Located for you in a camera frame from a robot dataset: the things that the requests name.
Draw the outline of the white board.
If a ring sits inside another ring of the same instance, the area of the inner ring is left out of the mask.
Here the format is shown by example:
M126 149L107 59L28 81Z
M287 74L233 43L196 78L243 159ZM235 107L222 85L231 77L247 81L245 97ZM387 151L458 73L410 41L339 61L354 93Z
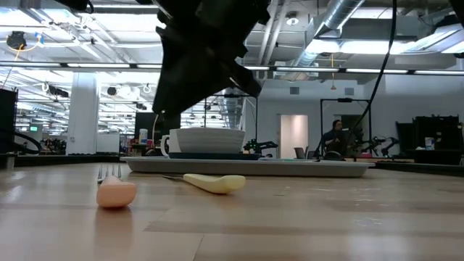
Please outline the white board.
M96 151L98 153L119 153L120 152L120 134L101 134L97 135Z

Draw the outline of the black background frame stand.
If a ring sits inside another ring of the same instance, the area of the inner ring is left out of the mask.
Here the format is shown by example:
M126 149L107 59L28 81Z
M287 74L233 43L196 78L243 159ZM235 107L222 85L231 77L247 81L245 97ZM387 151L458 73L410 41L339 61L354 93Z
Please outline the black background frame stand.
M227 128L220 113L218 94L200 101L200 126L206 128ZM249 140L257 139L257 100L247 96L243 101L241 122L238 129L245 132L243 146Z
M340 120L343 124L343 131L346 132L348 142L347 142L347 153L343 157L358 157L362 153L357 153L352 151L349 148L349 145L352 145L355 140L370 140L373 138L372 133L372 114L369 107L369 102L367 99L351 99L351 98L339 98L339 99L321 99L320 100L320 142L318 144L318 151L320 152L321 156L324 156L325 151L323 148L323 134L330 131L332 129L332 123L329 125L329 129L326 129L327 125L324 123L325 116L324 111L326 108L324 107L325 102L336 102L339 104L349 104L349 103L356 103L362 109L362 113L360 115L343 115L338 114L334 115L334 120Z

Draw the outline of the long LED light bar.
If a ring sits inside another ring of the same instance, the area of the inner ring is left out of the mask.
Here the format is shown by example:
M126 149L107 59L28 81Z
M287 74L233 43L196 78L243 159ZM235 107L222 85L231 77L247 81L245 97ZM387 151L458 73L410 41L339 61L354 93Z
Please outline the long LED light bar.
M120 72L160 72L161 64L135 63L58 63L58 62L15 62L0 61L0 67L27 68L29 70L70 70L70 71L120 71ZM286 66L245 66L254 72L278 73L344 73L376 74L380 69L346 68L346 67L286 67ZM464 76L464 70L404 70L385 69L387 75L432 75Z

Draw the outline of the grey plastic tray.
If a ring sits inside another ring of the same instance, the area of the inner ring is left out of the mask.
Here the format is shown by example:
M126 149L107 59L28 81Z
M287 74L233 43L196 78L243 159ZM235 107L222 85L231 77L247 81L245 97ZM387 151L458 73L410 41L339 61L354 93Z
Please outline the grey plastic tray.
M166 157L122 157L137 173L253 175L280 177L359 178L373 167L369 162L266 162L232 159L168 159Z

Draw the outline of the yellow-handled knife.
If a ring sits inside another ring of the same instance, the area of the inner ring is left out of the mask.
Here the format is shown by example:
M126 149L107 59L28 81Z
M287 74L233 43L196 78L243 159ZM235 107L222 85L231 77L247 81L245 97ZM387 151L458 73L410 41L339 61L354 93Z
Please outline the yellow-handled knife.
M183 181L212 194L230 194L242 189L246 178L242 175L224 175L220 177L187 173L184 175L162 175L176 181Z

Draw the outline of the black monitor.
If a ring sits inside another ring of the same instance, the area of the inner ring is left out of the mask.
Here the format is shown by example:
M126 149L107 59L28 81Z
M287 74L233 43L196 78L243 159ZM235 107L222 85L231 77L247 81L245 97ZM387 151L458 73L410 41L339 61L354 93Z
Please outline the black monitor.
M171 129L179 129L181 127L181 116L176 115L171 118L166 118L164 115L157 115L153 112L137 112L135 118L135 135L140 136L142 129L147 129L147 138L156 140L161 139L163 135L167 135Z

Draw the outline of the black cabinet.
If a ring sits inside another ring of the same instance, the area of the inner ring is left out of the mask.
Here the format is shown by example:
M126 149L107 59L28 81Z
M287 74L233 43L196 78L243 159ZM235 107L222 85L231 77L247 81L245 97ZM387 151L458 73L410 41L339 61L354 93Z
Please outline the black cabinet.
M459 165L464 156L464 126L458 116L417 116L396 122L399 155L415 163Z
M13 151L17 93L0 89L0 154Z

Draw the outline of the person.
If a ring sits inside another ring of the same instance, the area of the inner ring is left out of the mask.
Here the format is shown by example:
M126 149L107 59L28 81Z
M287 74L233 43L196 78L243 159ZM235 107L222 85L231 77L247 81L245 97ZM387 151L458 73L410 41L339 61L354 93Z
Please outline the person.
M340 120L334 120L332 129L323 134L323 148L325 158L342 158L347 153L348 138L343 131L343 124Z

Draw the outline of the silver ceiling duct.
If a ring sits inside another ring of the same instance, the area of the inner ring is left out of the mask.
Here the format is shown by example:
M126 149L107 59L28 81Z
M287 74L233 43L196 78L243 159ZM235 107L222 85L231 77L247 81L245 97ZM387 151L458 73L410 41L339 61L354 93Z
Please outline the silver ceiling duct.
M220 113L227 128L239 128L243 101L246 97L247 94L237 88L225 88L218 94Z
M339 38L344 24L364 4L365 0L330 0L323 14L313 17L307 26L305 40L307 46L293 61L296 67L309 67L314 63L319 54L318 37L324 33L335 33Z

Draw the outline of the white bowl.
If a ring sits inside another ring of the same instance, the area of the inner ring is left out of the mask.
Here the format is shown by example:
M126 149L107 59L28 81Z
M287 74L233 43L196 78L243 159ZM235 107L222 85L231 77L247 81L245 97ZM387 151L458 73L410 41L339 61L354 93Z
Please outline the white bowl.
M236 154L245 132L227 128L181 128L175 130L181 152Z

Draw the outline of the white building column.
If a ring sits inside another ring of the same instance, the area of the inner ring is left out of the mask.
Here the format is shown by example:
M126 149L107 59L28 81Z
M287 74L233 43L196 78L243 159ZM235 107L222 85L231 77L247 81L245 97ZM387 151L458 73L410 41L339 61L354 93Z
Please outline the white building column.
M100 86L95 72L74 72L66 154L95 154Z

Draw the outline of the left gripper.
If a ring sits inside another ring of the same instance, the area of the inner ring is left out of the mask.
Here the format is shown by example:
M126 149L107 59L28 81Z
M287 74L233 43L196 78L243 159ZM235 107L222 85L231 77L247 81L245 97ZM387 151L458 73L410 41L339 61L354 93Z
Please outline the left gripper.
M176 116L197 102L238 88L257 98L262 90L251 70L238 65L254 26L270 19L270 0L154 0L162 39L162 69L152 111Z

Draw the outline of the black aluminium table frame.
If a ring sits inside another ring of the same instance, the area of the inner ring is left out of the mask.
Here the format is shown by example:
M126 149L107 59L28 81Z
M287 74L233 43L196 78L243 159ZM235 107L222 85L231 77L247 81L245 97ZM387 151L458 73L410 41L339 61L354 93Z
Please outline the black aluminium table frame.
M410 162L407 159L387 158L347 158L355 162L373 163L376 169L394 170L409 173L445 175L464 178L464 167L458 165L435 165ZM97 155L20 155L14 159L15 167L33 167L46 165L69 165L80 163L117 163L120 157L109 154Z

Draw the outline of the white mug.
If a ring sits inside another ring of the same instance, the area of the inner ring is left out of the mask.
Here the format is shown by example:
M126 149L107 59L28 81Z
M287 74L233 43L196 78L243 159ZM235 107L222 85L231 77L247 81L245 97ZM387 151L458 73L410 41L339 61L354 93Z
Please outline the white mug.
M180 152L178 144L178 129L172 129L167 135L164 135L160 141L160 149L164 157L169 157L169 153Z

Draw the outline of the orange-handled fork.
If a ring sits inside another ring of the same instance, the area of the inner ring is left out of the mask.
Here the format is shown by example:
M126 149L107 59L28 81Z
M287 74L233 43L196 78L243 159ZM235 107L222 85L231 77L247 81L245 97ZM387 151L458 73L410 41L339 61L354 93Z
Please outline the orange-handled fork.
M122 208L133 202L137 194L134 183L123 180L120 165L101 165L97 175L96 203L102 208Z

